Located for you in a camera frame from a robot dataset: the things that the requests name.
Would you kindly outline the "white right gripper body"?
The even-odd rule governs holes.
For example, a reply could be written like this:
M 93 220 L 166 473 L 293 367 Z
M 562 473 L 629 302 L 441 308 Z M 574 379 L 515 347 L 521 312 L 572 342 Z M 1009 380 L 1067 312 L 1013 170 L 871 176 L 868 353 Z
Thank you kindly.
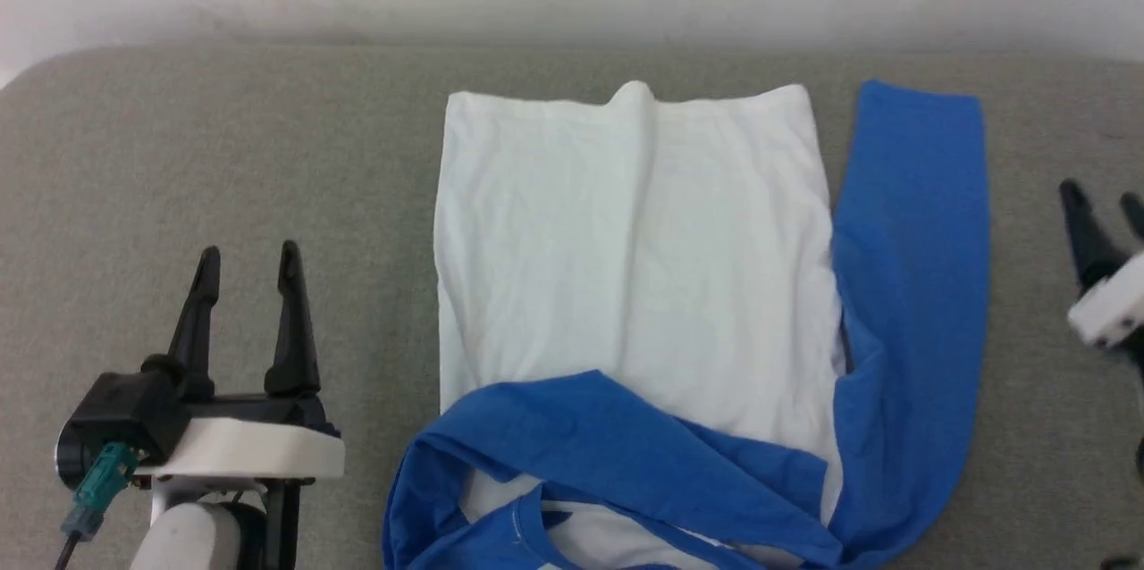
M 1068 309 L 1067 322 L 1085 345 L 1099 348 L 1118 346 L 1141 328 L 1143 253 L 1088 288 Z

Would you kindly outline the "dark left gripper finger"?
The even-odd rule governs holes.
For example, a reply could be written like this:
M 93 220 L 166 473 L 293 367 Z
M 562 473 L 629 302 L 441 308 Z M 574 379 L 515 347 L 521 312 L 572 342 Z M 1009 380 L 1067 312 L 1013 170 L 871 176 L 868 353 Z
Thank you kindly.
M 191 402 L 215 395 L 209 374 L 210 316 L 219 301 L 220 276 L 220 251 L 208 246 L 200 254 L 168 349 L 170 358 L 183 367 L 182 396 Z
M 271 398 L 315 394 L 320 391 L 317 347 L 301 250 L 293 240 L 283 243 L 277 286 L 283 296 L 283 310 L 273 363 L 265 372 L 263 390 Z

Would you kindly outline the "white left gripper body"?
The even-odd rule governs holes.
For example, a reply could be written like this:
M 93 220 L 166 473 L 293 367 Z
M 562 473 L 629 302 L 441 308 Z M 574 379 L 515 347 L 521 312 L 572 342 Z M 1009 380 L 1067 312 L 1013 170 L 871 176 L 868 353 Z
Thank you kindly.
M 191 421 L 162 464 L 140 477 L 321 480 L 345 472 L 345 444 L 313 394 L 230 395 L 189 404 Z

